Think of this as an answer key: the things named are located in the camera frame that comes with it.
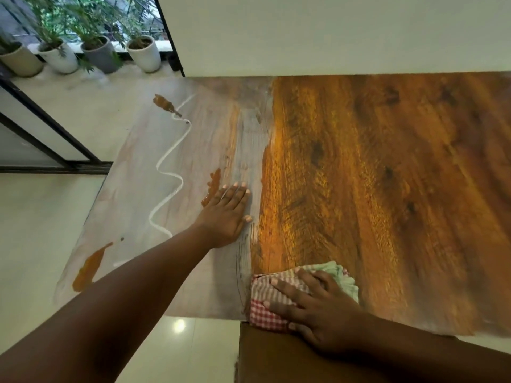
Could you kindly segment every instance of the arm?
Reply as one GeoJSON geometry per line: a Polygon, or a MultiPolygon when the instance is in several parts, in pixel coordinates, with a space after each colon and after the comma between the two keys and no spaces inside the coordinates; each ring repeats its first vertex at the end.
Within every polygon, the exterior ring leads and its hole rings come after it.
{"type": "Polygon", "coordinates": [[[0,356],[0,380],[114,381],[188,274],[252,220],[249,195],[222,188],[187,230],[93,283],[0,356]]]}
{"type": "Polygon", "coordinates": [[[511,376],[511,355],[507,353],[370,315],[327,273],[311,275],[299,270],[298,276],[310,288],[310,295],[286,282],[272,280],[272,285],[298,306],[269,301],[265,306],[289,320],[290,329],[319,351],[333,355],[361,352],[427,381],[479,383],[507,381],[511,376]]]}

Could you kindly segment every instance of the stain spill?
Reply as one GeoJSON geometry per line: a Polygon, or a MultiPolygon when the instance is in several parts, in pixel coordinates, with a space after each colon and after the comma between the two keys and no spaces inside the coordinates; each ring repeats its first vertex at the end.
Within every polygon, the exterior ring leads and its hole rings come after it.
{"type": "Polygon", "coordinates": [[[85,263],[81,267],[78,275],[73,281],[73,290],[76,292],[82,292],[87,286],[93,283],[93,278],[99,269],[99,265],[103,260],[105,250],[113,245],[113,242],[104,245],[98,251],[95,251],[90,257],[85,260],[85,263]]]}
{"type": "Polygon", "coordinates": [[[163,97],[163,96],[161,96],[159,94],[155,94],[153,102],[154,102],[155,105],[157,105],[157,107],[160,107],[160,108],[164,109],[165,111],[169,111],[171,113],[174,113],[179,118],[182,117],[182,115],[176,111],[176,109],[174,108],[174,105],[172,104],[172,102],[166,100],[165,97],[163,97]]]}
{"type": "Polygon", "coordinates": [[[203,207],[207,206],[208,203],[211,201],[215,193],[217,193],[218,188],[220,187],[220,168],[218,168],[215,173],[210,173],[209,176],[211,177],[211,181],[208,182],[208,194],[202,201],[200,202],[203,207]]]}

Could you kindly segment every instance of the checkered cloth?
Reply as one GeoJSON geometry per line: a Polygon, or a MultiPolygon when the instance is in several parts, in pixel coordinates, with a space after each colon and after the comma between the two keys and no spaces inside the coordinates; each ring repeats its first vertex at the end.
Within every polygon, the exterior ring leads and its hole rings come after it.
{"type": "MultiPolygon", "coordinates": [[[[301,268],[308,271],[319,270],[318,265],[305,265],[301,266],[301,268]]],[[[355,280],[349,277],[349,273],[345,269],[342,270],[342,277],[346,277],[347,279],[349,278],[353,281],[354,285],[355,280]]],[[[280,273],[263,274],[252,277],[249,317],[250,324],[262,329],[285,332],[287,331],[288,321],[266,309],[263,302],[274,301],[288,305],[294,303],[270,284],[272,278],[283,280],[305,293],[309,293],[309,288],[297,277],[294,269],[280,273]]]]}

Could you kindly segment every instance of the finger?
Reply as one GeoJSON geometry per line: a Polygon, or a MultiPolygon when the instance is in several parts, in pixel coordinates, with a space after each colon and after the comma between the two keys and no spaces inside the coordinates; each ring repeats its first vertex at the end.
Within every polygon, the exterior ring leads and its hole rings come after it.
{"type": "Polygon", "coordinates": [[[298,332],[302,337],[307,341],[309,344],[313,346],[318,345],[318,339],[314,335],[314,332],[311,328],[309,328],[307,325],[302,324],[296,324],[296,323],[289,323],[288,325],[289,330],[293,332],[298,332]]]}
{"type": "Polygon", "coordinates": [[[323,282],[323,285],[325,286],[325,290],[329,293],[337,294],[341,289],[339,288],[339,285],[335,282],[334,277],[332,277],[327,272],[324,272],[323,270],[318,270],[314,272],[314,277],[318,278],[320,281],[323,282]]]}
{"type": "Polygon", "coordinates": [[[227,208],[235,209],[236,206],[240,203],[240,200],[245,196],[245,192],[247,190],[247,183],[241,183],[240,188],[236,191],[233,198],[227,204],[227,208]]]}
{"type": "Polygon", "coordinates": [[[297,303],[299,306],[303,306],[304,308],[310,306],[312,297],[307,293],[298,290],[293,285],[277,278],[272,278],[270,283],[275,289],[281,292],[284,296],[288,296],[291,301],[297,303]]]}
{"type": "Polygon", "coordinates": [[[225,193],[224,197],[220,200],[220,203],[218,203],[218,204],[220,204],[221,206],[224,206],[227,203],[229,203],[230,200],[233,198],[234,193],[236,192],[237,189],[238,189],[238,182],[236,181],[231,186],[231,188],[229,188],[229,190],[225,193]]]}
{"type": "Polygon", "coordinates": [[[279,302],[263,302],[266,309],[279,315],[283,319],[294,323],[306,324],[307,315],[305,309],[298,308],[296,305],[281,304],[279,302]]]}
{"type": "Polygon", "coordinates": [[[247,206],[248,199],[250,199],[250,189],[246,190],[245,195],[241,198],[240,202],[234,209],[234,212],[238,212],[239,214],[242,214],[243,211],[245,211],[245,207],[247,206]]]}
{"type": "Polygon", "coordinates": [[[227,184],[224,185],[222,188],[220,188],[217,191],[217,193],[215,193],[215,196],[213,196],[213,198],[209,201],[209,203],[206,205],[206,207],[214,206],[215,204],[218,204],[220,202],[220,200],[222,199],[222,196],[225,193],[225,191],[227,191],[227,184]]]}
{"type": "Polygon", "coordinates": [[[326,290],[322,288],[321,283],[310,272],[300,268],[296,271],[296,275],[305,282],[313,296],[324,296],[327,294],[326,290]]]}
{"type": "Polygon", "coordinates": [[[246,215],[243,218],[241,218],[238,227],[236,227],[236,231],[234,232],[234,235],[236,236],[236,239],[240,236],[241,230],[243,230],[243,227],[245,227],[246,224],[252,222],[252,217],[250,215],[246,215]]]}

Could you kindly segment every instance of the hand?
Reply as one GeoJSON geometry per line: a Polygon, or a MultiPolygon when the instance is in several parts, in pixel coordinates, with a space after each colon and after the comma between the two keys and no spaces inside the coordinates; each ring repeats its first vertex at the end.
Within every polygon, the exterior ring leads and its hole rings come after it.
{"type": "Polygon", "coordinates": [[[206,229],[213,247],[234,242],[243,227],[252,221],[250,216],[243,216],[249,197],[250,190],[246,183],[242,183],[240,188],[235,183],[229,190],[227,185],[223,186],[202,209],[193,226],[206,229]]]}
{"type": "Polygon", "coordinates": [[[330,274],[299,269],[297,275],[311,294],[274,278],[273,287],[298,306],[265,301],[266,308],[289,320],[289,329],[300,333],[319,351],[339,354],[356,349],[362,335],[360,322],[370,315],[339,288],[330,274]]]}

